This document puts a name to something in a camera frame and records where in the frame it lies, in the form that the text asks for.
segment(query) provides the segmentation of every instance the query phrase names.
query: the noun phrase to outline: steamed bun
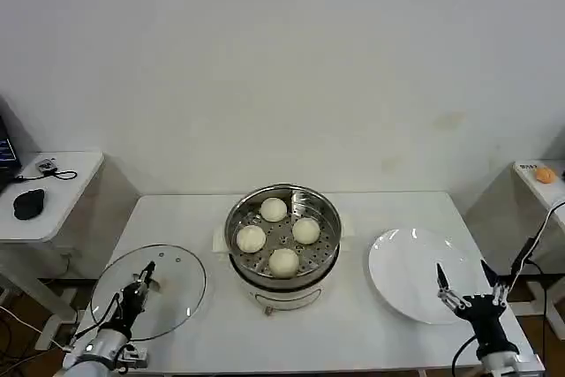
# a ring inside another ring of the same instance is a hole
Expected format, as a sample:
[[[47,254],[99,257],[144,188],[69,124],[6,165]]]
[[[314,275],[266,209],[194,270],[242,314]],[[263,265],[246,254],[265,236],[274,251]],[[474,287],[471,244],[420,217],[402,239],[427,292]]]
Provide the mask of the steamed bun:
[[[286,204],[278,198],[265,199],[260,213],[269,222],[281,221],[286,216]]]
[[[292,236],[303,245],[311,245],[320,237],[320,226],[313,218],[300,218],[292,226]]]
[[[245,253],[260,251],[266,241],[265,231],[256,225],[248,225],[237,233],[237,247]]]
[[[268,259],[268,267],[275,277],[289,278],[298,271],[298,255],[291,249],[277,249]]]

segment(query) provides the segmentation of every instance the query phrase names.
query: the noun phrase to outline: white plate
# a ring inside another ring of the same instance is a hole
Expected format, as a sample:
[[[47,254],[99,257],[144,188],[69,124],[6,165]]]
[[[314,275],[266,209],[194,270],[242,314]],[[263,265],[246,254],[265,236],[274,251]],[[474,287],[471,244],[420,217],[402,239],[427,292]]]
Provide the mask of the white plate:
[[[431,231],[387,231],[369,252],[374,285],[395,309],[428,324],[450,324],[459,319],[437,297],[438,262],[451,288],[461,295],[478,293],[475,268],[451,242]]]

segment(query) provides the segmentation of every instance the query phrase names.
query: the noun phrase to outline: white tabletop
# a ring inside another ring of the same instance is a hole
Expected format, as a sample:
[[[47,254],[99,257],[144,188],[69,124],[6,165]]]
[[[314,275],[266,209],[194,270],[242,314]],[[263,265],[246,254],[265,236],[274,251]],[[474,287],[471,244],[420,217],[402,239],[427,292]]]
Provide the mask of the white tabletop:
[[[143,245],[169,243],[196,253],[209,285],[202,307],[180,328],[153,341],[149,368],[130,373],[291,373],[448,367],[471,335],[461,321],[418,323],[393,310],[371,289],[369,246],[384,230],[420,227],[450,239],[477,272],[481,258],[450,197],[444,192],[331,193],[351,219],[355,237],[324,285],[322,298],[303,309],[270,317],[239,285],[225,253],[212,252],[215,229],[239,196],[145,196],[135,207],[110,261]],[[486,281],[484,289],[488,290]],[[138,320],[144,320],[143,314]],[[87,312],[80,328],[92,324]],[[511,311],[502,316],[508,339],[531,353]],[[84,347],[94,333],[78,343]],[[476,344],[459,360],[477,365]]]
[[[544,184],[536,180],[536,168],[548,167],[557,174],[557,180],[551,184]],[[534,160],[514,162],[514,171],[530,187],[539,202],[549,210],[558,201],[565,201],[565,181],[561,179],[565,171],[565,161]],[[563,231],[565,231],[565,207],[557,209],[554,213]]]
[[[54,177],[8,186],[0,193],[0,243],[33,243],[52,239],[102,164],[101,152],[55,152],[27,157],[27,166],[20,172],[24,177],[38,177],[35,164],[43,159],[55,159],[60,171],[74,170],[73,180]],[[14,216],[13,202],[24,192],[45,190],[45,206],[40,215],[28,221]]]

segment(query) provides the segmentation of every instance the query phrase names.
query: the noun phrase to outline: table leg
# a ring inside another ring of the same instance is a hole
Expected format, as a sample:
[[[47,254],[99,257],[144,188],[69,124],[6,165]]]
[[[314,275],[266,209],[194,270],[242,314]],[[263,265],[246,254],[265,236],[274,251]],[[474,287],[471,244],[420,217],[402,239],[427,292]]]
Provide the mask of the table leg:
[[[35,278],[29,268],[13,260],[6,251],[0,251],[0,275],[63,320],[74,320],[75,311],[69,304]]]

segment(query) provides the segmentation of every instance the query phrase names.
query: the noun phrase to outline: steamer basket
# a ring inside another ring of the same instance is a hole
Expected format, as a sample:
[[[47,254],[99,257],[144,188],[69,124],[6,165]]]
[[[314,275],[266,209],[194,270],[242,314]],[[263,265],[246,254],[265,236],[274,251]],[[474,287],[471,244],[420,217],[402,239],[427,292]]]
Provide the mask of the steamer basket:
[[[280,222],[268,222],[260,215],[267,198],[278,198],[287,206]],[[300,218],[313,218],[320,225],[320,238],[312,245],[301,245],[292,236],[292,226]],[[237,233],[246,225],[257,225],[265,231],[267,242],[256,253],[244,253],[237,247]],[[224,237],[232,263],[248,280],[273,291],[300,290],[318,282],[334,265],[334,256],[342,235],[342,223],[335,207],[318,192],[298,185],[271,185],[247,194],[234,206],[225,223]],[[297,275],[275,278],[268,260],[275,249],[288,248],[298,254]]]

